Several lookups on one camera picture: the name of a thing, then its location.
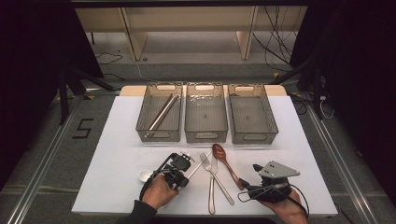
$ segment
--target plastic storage tray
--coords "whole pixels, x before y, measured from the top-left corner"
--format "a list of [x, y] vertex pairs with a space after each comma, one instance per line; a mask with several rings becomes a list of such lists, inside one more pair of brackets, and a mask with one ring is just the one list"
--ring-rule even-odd
[[182, 82], [150, 82], [137, 120], [142, 142], [180, 141]]
[[234, 144], [272, 144], [278, 129], [263, 84], [230, 84], [229, 112]]
[[226, 141], [227, 112], [221, 83], [187, 83], [185, 132], [188, 143]]

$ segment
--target person's hand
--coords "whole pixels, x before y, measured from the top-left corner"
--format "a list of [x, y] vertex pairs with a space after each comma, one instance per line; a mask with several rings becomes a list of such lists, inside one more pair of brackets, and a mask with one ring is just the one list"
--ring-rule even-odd
[[[301, 203], [300, 195], [292, 189], [289, 195], [296, 202]], [[300, 224], [308, 223], [305, 217], [305, 213], [302, 208], [297, 204], [293, 203], [291, 200], [286, 199], [280, 203], [267, 203], [259, 201], [263, 205], [271, 209], [284, 223]]]
[[177, 195], [178, 190], [169, 188], [165, 177], [163, 175], [157, 175], [152, 180], [151, 185], [146, 189], [142, 202], [158, 210]]

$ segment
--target white tabletop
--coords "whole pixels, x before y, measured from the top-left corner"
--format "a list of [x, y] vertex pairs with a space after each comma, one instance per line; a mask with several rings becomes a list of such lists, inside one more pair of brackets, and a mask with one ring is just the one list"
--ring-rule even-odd
[[[253, 170], [253, 163], [264, 166], [268, 161], [277, 161], [300, 171], [300, 175], [289, 177], [289, 182], [303, 192], [310, 215], [335, 216], [337, 211], [291, 99], [289, 96], [268, 98], [279, 129], [273, 144], [237, 146], [232, 143], [229, 132], [227, 141], [221, 144], [226, 150], [228, 162], [235, 173], [251, 185], [261, 182], [258, 173]], [[142, 143], [135, 130], [142, 101], [143, 96], [116, 97], [72, 212], [82, 215], [129, 214], [143, 187], [143, 182], [138, 178], [141, 170], [156, 170], [171, 153], [183, 151], [190, 153], [196, 160], [191, 162], [191, 168], [185, 174], [188, 176], [200, 163], [199, 154], [211, 151], [212, 144], [186, 142], [184, 122], [181, 123], [180, 142]], [[160, 208], [158, 216], [209, 215], [209, 177], [210, 173], [203, 167], [198, 168], [189, 185], [172, 202]], [[215, 184], [215, 216], [257, 217], [273, 214], [256, 201], [241, 203], [237, 194], [243, 190], [235, 185], [220, 161], [218, 178], [233, 197], [235, 205], [228, 203]]]

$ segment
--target black sleeve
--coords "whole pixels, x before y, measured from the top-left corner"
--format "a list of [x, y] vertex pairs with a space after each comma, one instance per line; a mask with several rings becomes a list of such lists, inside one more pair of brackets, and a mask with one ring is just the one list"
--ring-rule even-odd
[[115, 224], [145, 224], [157, 214], [157, 210], [146, 203], [134, 200], [134, 210], [128, 217], [119, 218]]

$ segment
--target fork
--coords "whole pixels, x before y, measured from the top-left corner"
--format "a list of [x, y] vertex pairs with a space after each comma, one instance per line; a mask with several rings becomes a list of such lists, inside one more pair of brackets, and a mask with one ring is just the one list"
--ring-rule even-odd
[[227, 192], [227, 190], [226, 190], [226, 189], [224, 188], [224, 186], [221, 184], [221, 182], [220, 182], [220, 180], [218, 179], [218, 177], [216, 176], [216, 174], [214, 174], [214, 173], [212, 172], [212, 166], [210, 165], [210, 162], [209, 162], [209, 160], [207, 159], [207, 156], [205, 155], [205, 153], [202, 153], [202, 154], [200, 155], [200, 157], [201, 157], [202, 165], [204, 166], [204, 168], [205, 168], [208, 172], [210, 172], [210, 174], [213, 175], [213, 177], [215, 178], [215, 180], [218, 182], [221, 191], [224, 193], [225, 197], [227, 198], [228, 202], [229, 202], [230, 204], [233, 205], [233, 204], [234, 204], [233, 198], [231, 198], [230, 194]]
[[[216, 174], [218, 172], [218, 159], [212, 155], [212, 163], [210, 164], [210, 170]], [[215, 214], [215, 199], [214, 199], [214, 191], [215, 191], [215, 178], [213, 175], [210, 175], [210, 187], [209, 187], [209, 213]]]

